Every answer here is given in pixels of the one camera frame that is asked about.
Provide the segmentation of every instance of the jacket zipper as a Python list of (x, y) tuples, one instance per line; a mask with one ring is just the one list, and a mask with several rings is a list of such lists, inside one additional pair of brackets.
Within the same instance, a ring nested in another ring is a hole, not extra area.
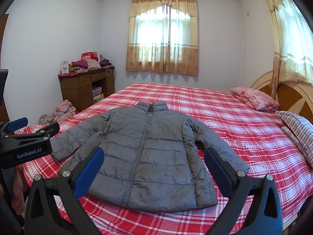
[(127, 186), (127, 189), (126, 189), (126, 193), (125, 193), (124, 198), (123, 198), (122, 204), (123, 204), (124, 207), (127, 205), (128, 197), (129, 197), (130, 190), (131, 190), (131, 186), (132, 186), (133, 181), (134, 181), (135, 170), (137, 169), (137, 166), (138, 166), (138, 163), (139, 163), (139, 158), (140, 158), (141, 153), (142, 153), (143, 143), (145, 141), (146, 134), (147, 134), (149, 119), (150, 118), (147, 118), (147, 123), (146, 123), (145, 131), (143, 133), (143, 137), (142, 137), (141, 142), (140, 142), (138, 155), (136, 157), (136, 161), (135, 161), (134, 167), (133, 167), (133, 169), (131, 171), (129, 182), (128, 182), (128, 186)]

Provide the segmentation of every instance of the wooden door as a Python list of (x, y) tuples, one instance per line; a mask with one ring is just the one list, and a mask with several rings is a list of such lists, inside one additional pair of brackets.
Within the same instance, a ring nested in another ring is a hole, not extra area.
[[(0, 19), (0, 61), (1, 61), (1, 47), (2, 47), (2, 40), (4, 35), (4, 28), (7, 23), (7, 18), (9, 14), (4, 14), (4, 16)], [(9, 122), (9, 116), (7, 115), (7, 109), (5, 107), (4, 100), (0, 103), (0, 122)]]

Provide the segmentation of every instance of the human hand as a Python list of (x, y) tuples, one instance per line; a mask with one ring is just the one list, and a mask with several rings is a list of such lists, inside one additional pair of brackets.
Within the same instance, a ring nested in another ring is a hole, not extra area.
[[(14, 181), (12, 184), (12, 207), (17, 215), (21, 215), (25, 208), (24, 196), (23, 196), (23, 183), (19, 171), (22, 170), (22, 166), (18, 165), (14, 167)], [(3, 188), (0, 185), (0, 197), (4, 194)]]

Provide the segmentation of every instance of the bed frame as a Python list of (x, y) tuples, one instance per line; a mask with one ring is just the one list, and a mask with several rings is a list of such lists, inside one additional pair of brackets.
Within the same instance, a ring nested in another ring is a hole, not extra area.
[[(270, 81), (272, 71), (259, 77), (251, 86), (269, 96), (271, 95)], [(305, 117), (313, 123), (313, 85), (284, 82), (277, 88), (276, 101), (279, 102), (279, 110), (288, 110)], [(310, 234), (313, 229), (313, 195), (303, 204), (300, 211), (284, 224), (283, 235)]]

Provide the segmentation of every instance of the white wall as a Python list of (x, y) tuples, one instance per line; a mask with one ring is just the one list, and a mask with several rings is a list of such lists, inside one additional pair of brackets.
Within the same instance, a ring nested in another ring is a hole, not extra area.
[(62, 101), (61, 60), (96, 50), (100, 4), (94, 0), (15, 0), (9, 8), (1, 68), (9, 69), (4, 99), (11, 120), (38, 124)]
[(250, 87), (258, 77), (273, 69), (273, 35), (264, 0), (242, 0), (240, 10), (244, 43), (240, 85)]
[(197, 0), (199, 76), (126, 72), (128, 14), (131, 0), (107, 0), (100, 6), (97, 49), (115, 65), (115, 89), (137, 82), (182, 85), (229, 91), (239, 86), (242, 65), (242, 23), (239, 3)]

